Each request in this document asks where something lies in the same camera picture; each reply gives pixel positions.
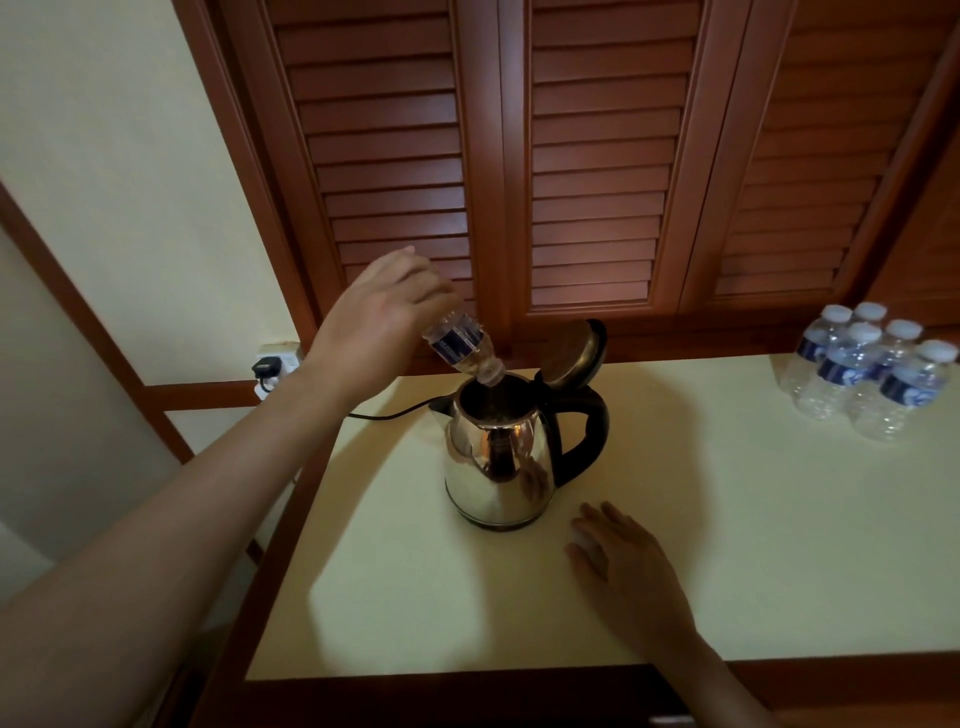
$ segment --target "kettle power cord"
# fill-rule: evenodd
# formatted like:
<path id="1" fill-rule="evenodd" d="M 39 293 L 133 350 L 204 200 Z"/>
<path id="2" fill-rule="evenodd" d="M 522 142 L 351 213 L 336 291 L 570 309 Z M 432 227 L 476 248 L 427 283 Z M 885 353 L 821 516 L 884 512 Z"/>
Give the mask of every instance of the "kettle power cord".
<path id="1" fill-rule="evenodd" d="M 403 415 L 409 415 L 415 409 L 420 409 L 421 407 L 424 407 L 425 405 L 429 404 L 433 400 L 438 400 L 438 399 L 440 398 L 431 397 L 429 400 L 418 402 L 417 404 L 414 404 L 412 407 L 407 407 L 406 409 L 401 410 L 400 412 L 396 412 L 393 415 L 358 415 L 356 412 L 350 412 L 347 416 L 352 417 L 356 420 L 371 420 L 372 422 L 382 423 L 382 422 L 386 422 L 387 420 L 395 420 L 397 417 L 403 417 Z"/>

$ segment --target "water bottle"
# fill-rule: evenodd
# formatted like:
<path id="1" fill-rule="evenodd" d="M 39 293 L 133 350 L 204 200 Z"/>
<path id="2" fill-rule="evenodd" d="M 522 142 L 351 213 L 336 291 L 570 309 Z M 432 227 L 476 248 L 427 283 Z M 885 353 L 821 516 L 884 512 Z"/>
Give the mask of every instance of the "water bottle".
<path id="1" fill-rule="evenodd" d="M 817 376 L 812 376 L 797 397 L 797 409 L 814 420 L 826 420 L 841 411 L 851 389 L 870 371 L 876 353 L 870 345 L 880 338 L 873 324 L 851 324 L 846 333 L 827 348 L 827 357 Z"/>
<path id="2" fill-rule="evenodd" d="M 883 303 L 864 301 L 853 310 L 851 324 L 873 324 L 879 326 L 883 317 L 887 315 L 887 307 Z"/>
<path id="3" fill-rule="evenodd" d="M 493 387 L 506 373 L 493 352 L 490 336 L 472 316 L 456 310 L 423 333 L 423 338 L 444 361 L 465 375 Z"/>
<path id="4" fill-rule="evenodd" d="M 916 321 L 905 319 L 894 319 L 887 324 L 883 336 L 873 344 L 876 352 L 874 366 L 851 394 L 848 405 L 851 418 L 856 418 L 863 403 L 879 388 L 880 382 L 890 374 L 894 366 L 913 353 L 913 342 L 920 338 L 923 330 L 924 327 Z"/>
<path id="5" fill-rule="evenodd" d="M 824 306 L 820 318 L 804 331 L 797 350 L 786 365 L 786 371 L 780 379 L 780 389 L 785 394 L 797 397 L 801 393 L 827 355 L 827 347 L 843 333 L 844 324 L 850 320 L 851 315 L 852 311 L 844 305 L 831 303 Z"/>
<path id="6" fill-rule="evenodd" d="M 924 341 L 912 356 L 894 366 L 879 389 L 863 403 L 853 421 L 860 434 L 889 442 L 919 407 L 937 399 L 950 377 L 957 348 L 946 341 Z"/>

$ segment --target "stainless steel kettle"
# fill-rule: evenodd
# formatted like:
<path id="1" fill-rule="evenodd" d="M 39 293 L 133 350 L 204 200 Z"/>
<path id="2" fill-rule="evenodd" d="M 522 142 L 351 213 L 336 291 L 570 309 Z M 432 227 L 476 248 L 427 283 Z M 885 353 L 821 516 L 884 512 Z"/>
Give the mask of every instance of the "stainless steel kettle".
<path id="1" fill-rule="evenodd" d="M 547 360 L 532 381 L 506 374 L 485 387 L 470 379 L 430 403 L 445 430 L 446 492 L 468 521 L 520 528 L 599 457 L 610 419 L 587 383 L 603 363 L 606 343 L 601 322 L 574 322 L 547 344 Z M 560 412 L 587 415 L 584 439 L 566 453 Z"/>

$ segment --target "kettle lid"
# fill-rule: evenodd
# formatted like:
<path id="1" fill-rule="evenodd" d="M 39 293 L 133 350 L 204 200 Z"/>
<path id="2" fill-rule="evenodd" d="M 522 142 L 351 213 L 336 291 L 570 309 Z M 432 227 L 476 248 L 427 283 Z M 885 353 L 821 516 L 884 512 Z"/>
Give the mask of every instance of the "kettle lid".
<path id="1" fill-rule="evenodd" d="M 607 327 L 597 319 L 571 321 L 557 329 L 543 348 L 540 378 L 551 389 L 588 384 L 607 354 Z"/>

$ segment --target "human hand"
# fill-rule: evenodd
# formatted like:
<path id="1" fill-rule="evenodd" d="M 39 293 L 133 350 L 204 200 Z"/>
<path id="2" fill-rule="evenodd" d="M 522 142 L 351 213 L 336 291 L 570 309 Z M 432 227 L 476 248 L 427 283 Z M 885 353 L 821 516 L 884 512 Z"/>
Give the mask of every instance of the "human hand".
<path id="1" fill-rule="evenodd" d="M 413 247 L 388 253 L 337 300 L 301 368 L 319 373 L 346 414 L 403 374 L 422 332 L 460 303 Z"/>
<path id="2" fill-rule="evenodd" d="M 567 544 L 566 554 L 600 619 L 656 665 L 698 640 L 690 604 L 653 534 L 612 504 L 601 508 L 602 513 L 584 503 L 583 517 L 572 522 L 603 550 L 599 568 L 576 544 Z"/>

